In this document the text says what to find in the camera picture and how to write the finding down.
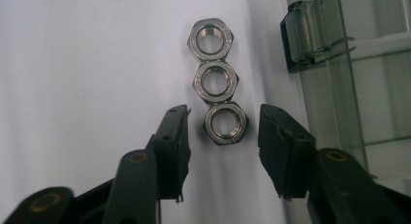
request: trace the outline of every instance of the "white backdrop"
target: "white backdrop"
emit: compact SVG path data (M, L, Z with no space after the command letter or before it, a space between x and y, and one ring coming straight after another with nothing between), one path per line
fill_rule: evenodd
M145 148L165 111L187 104L192 149L184 203L163 223L286 223L257 147L260 105L306 126L300 78L287 74L279 22L286 0L0 0L0 220L28 195L79 195ZM235 34L227 61L234 100L250 118L240 144L215 146L207 105L191 87L199 66L186 41L219 17Z

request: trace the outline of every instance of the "nut inner thread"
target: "nut inner thread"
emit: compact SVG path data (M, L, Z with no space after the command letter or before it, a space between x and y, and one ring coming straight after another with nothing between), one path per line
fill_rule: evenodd
M223 33L214 26L206 26L199 31L196 37L197 46L206 54L213 54L221 50L224 44Z
M223 120L224 117L228 117L225 114L231 114L235 118L235 121L236 121L236 125L234 127L234 130L231 131L228 134L222 132L221 128L219 128L220 127L219 125L221 125L222 123L225 123L225 124L228 123L228 121ZM235 136L238 133L238 131L240 130L240 127L241 127L241 120L239 119L238 114L236 112L232 111L232 110L229 110L229 109L218 110L211 118L211 131L213 132L214 135L216 135L216 136L218 136L219 138L222 138L222 139L232 138L233 136Z
M230 78L222 68L211 67L203 73L201 84L208 95L216 97L228 90Z

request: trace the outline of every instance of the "stacked hex nuts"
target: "stacked hex nuts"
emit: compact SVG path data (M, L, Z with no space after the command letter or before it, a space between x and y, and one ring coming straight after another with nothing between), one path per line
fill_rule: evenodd
M215 52L205 52L199 46L199 40L207 35L218 37L222 46ZM197 21L191 30L187 45L200 60L201 65L194 77L193 87L210 109L205 117L203 128L215 144L236 144L242 140L248 125L248 117L236 102L231 102L236 91L239 77L225 61L233 43L234 35L228 26L219 18L208 18ZM204 87L204 78L208 73L221 72L227 82L226 89L213 94ZM220 112L229 112L236 118L236 127L229 134L218 133L213 127L213 120Z

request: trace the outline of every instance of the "hex nut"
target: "hex nut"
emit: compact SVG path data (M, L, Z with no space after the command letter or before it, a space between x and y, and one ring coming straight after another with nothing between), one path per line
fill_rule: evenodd
M214 35L221 42L221 48L216 52L205 52L199 47L199 40L206 35ZM187 41L187 45L193 50L194 55L200 61L212 61L217 59L225 59L230 51L233 43L234 35L229 27L219 18L208 18L197 21Z
M210 93L204 87L204 79L206 75L211 72L222 73L226 79L227 87L219 94ZM216 104L231 101L236 91L238 82L238 75L227 62L210 61L200 65L200 68L197 70L196 76L193 80L193 88L203 98L206 104Z
M222 111L228 111L236 118L236 127L229 134L218 133L213 127L214 117ZM244 137L248 122L249 120L247 115L239 107L239 105L235 102L230 102L212 106L206 114L203 128L212 141L217 145L236 144L241 142Z

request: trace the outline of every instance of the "metal hex nut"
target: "metal hex nut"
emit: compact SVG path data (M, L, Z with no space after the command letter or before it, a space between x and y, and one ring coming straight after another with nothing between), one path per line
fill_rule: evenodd
M199 47L199 40L206 35L214 35L222 42L222 47L216 52L205 52ZM197 21L187 41L187 45L193 50L200 61L212 61L225 59L233 43L234 35L229 27L219 18L208 18Z
M222 111L230 112L236 118L236 127L229 134L221 134L214 130L214 117ZM241 142L242 138L244 137L248 122L249 120L247 115L239 107L239 105L235 102L230 102L212 106L206 114L203 128L215 144L236 144Z
M226 78L227 87L219 94L210 93L204 87L204 79L206 75L211 72L222 73ZM238 82L238 75L227 62L210 61L200 65L200 68L193 80L193 88L203 98L206 104L215 104L231 101L236 91Z

